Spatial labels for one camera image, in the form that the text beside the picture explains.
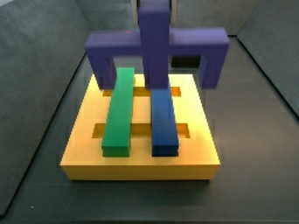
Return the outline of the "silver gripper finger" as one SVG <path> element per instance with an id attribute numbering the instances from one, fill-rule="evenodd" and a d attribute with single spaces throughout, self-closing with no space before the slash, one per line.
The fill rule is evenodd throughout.
<path id="1" fill-rule="evenodd" d="M 175 27 L 178 17 L 178 0 L 170 0 L 170 6 L 171 6 L 171 27 Z"/>
<path id="2" fill-rule="evenodd" d="M 133 26 L 137 27 L 137 0 L 131 0 L 131 8 L 132 8 Z"/>

